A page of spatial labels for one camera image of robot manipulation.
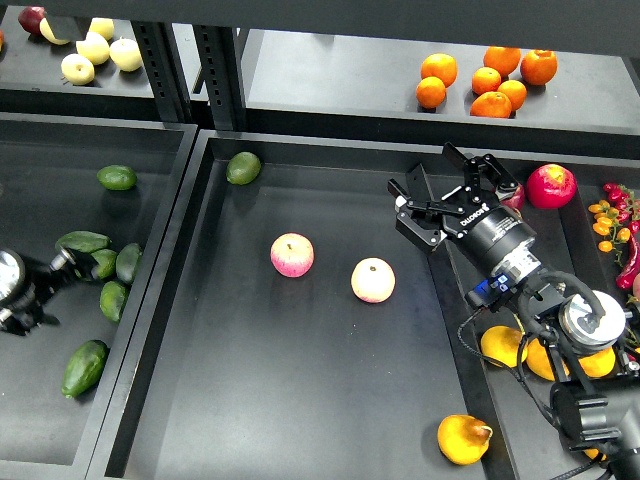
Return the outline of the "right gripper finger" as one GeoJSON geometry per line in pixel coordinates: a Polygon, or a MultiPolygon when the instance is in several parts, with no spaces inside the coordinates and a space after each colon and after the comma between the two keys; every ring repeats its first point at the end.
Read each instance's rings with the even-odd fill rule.
{"type": "Polygon", "coordinates": [[[463,207],[445,200],[433,200],[427,173],[422,164],[405,174],[407,188],[395,179],[387,182],[394,198],[396,230],[424,253],[433,253],[445,240],[444,220],[463,214],[463,207]]]}
{"type": "Polygon", "coordinates": [[[519,183],[494,155],[468,157],[449,142],[442,154],[463,173],[463,184],[442,196],[448,210],[492,209],[516,194],[519,183]]]}

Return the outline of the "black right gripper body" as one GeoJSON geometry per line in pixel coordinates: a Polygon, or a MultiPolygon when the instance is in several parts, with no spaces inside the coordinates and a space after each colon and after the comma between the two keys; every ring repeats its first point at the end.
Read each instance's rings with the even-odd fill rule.
{"type": "Polygon", "coordinates": [[[443,229],[486,278],[505,276],[518,284],[540,268],[530,251],[536,233],[510,207],[483,201],[462,216],[444,215],[443,229]]]}

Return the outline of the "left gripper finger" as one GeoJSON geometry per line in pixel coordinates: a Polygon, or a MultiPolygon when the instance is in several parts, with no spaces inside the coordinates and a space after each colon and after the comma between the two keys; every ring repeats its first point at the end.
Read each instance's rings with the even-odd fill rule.
{"type": "Polygon", "coordinates": [[[1,309],[1,331],[4,333],[26,336],[41,325],[59,326],[60,321],[40,307],[26,311],[1,309]]]}
{"type": "Polygon", "coordinates": [[[51,272],[64,272],[69,278],[99,280],[99,263],[90,254],[75,249],[60,249],[49,264],[51,272]]]}

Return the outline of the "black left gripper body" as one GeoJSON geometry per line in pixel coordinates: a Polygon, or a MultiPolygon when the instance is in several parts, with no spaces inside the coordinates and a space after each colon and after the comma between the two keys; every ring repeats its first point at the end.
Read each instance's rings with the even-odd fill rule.
{"type": "Polygon", "coordinates": [[[10,318],[16,325],[37,325],[44,319],[44,305],[67,283],[64,257],[45,263],[21,257],[17,285],[9,296],[10,318]]]}

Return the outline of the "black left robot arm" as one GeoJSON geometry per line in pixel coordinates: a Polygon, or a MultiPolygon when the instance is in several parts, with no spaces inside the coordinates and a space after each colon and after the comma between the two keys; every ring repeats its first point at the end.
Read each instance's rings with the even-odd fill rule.
{"type": "Polygon", "coordinates": [[[1,250],[1,331],[26,336],[47,315],[44,306],[62,289],[80,281],[98,281],[91,254],[61,248],[49,262],[1,250]]]}

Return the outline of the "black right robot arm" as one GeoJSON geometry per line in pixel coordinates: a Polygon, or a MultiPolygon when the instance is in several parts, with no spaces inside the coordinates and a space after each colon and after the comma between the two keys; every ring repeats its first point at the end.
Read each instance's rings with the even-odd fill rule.
{"type": "Polygon", "coordinates": [[[484,313],[508,309],[523,328],[516,353],[537,339],[550,362],[550,399],[536,404],[543,418],[569,450],[596,450],[604,477],[638,478],[639,363],[624,342],[638,308],[536,258],[534,230],[504,203],[517,182],[493,155],[469,157],[450,143],[442,154],[463,173],[452,191],[432,199],[422,165],[387,189],[404,237],[426,253],[451,241],[483,277],[465,295],[472,312],[456,334],[484,313]]]}

